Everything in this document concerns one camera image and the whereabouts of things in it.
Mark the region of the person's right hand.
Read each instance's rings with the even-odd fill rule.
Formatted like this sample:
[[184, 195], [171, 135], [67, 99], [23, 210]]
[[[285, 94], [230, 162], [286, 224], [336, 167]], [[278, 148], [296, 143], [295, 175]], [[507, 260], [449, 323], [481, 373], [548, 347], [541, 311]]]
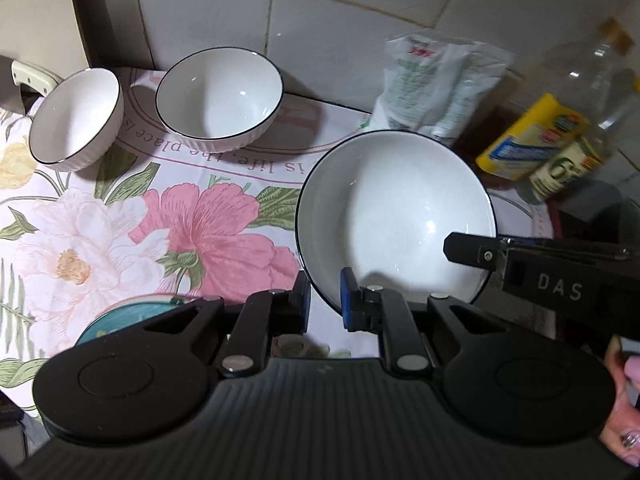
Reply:
[[627, 386], [639, 391], [639, 357], [624, 356], [619, 336], [613, 336], [604, 364], [615, 382], [614, 408], [599, 440], [630, 466], [639, 466], [639, 410], [628, 396]]

